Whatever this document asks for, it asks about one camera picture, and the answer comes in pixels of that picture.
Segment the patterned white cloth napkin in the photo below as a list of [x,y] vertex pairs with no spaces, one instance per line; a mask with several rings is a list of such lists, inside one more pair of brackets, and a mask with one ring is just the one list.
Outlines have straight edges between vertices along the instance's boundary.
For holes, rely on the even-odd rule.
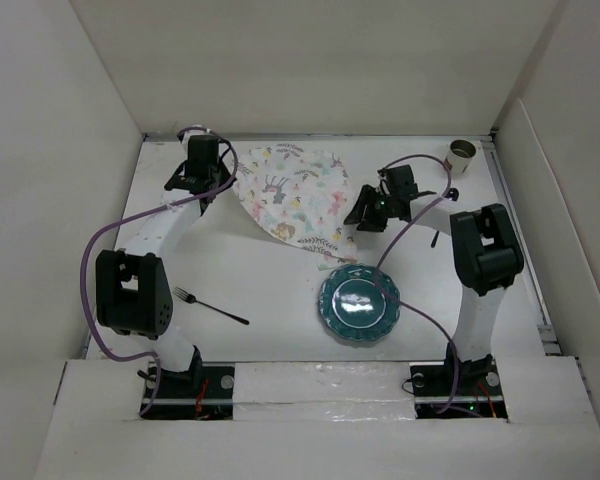
[[292,143],[240,156],[233,191],[274,239],[316,255],[327,270],[357,260],[355,229],[344,224],[354,190],[341,159]]

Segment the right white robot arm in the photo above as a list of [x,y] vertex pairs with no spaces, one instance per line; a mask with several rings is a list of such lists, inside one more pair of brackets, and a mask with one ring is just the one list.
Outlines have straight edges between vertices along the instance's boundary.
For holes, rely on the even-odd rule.
[[463,394],[479,379],[477,368],[490,363],[491,339],[506,289],[524,268],[524,259],[507,209],[494,203],[470,210],[459,192],[421,191],[409,165],[381,169],[380,185],[361,187],[344,223],[359,231],[382,232],[390,219],[420,225],[451,239],[462,300],[442,381]]

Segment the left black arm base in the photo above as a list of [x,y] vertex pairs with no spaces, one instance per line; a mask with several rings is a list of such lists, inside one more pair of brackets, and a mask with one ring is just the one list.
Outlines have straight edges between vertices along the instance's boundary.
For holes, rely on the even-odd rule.
[[136,375],[144,381],[140,417],[144,420],[224,421],[233,419],[234,364],[204,364],[198,386],[162,373],[157,396],[150,407],[155,379],[155,366]]

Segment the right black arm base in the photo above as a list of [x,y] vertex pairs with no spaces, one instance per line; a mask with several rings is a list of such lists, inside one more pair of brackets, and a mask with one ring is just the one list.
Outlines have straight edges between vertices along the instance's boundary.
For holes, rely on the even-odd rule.
[[415,416],[424,419],[508,418],[497,365],[461,375],[454,385],[453,367],[443,362],[415,362],[402,389],[413,397]]

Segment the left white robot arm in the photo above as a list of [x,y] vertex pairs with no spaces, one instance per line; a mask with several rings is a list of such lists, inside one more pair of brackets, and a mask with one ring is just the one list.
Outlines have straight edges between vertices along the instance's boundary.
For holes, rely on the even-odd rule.
[[162,209],[118,250],[103,250],[95,262],[98,323],[157,354],[168,384],[181,396],[202,387],[192,365],[196,347],[171,324],[174,306],[165,259],[222,190],[231,172],[221,159],[225,140],[194,126],[178,133],[186,158],[164,185]]

